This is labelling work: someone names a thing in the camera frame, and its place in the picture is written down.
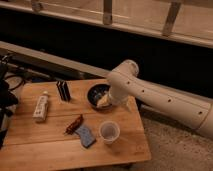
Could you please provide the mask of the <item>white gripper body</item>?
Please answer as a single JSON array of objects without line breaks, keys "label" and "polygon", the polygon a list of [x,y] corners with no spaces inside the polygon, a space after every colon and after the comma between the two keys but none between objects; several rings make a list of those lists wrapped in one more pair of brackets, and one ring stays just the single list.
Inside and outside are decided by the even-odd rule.
[{"label": "white gripper body", "polygon": [[109,90],[97,101],[98,109],[122,107],[128,109],[129,94],[122,89],[110,87]]}]

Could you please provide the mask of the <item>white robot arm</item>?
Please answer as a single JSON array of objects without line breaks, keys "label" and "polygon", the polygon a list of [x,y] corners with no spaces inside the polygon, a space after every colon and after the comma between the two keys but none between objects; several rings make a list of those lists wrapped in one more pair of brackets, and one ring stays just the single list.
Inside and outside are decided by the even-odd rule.
[{"label": "white robot arm", "polygon": [[131,95],[213,140],[213,99],[138,79],[138,73],[133,60],[125,60],[110,71],[106,77],[109,92],[97,107],[123,105]]}]

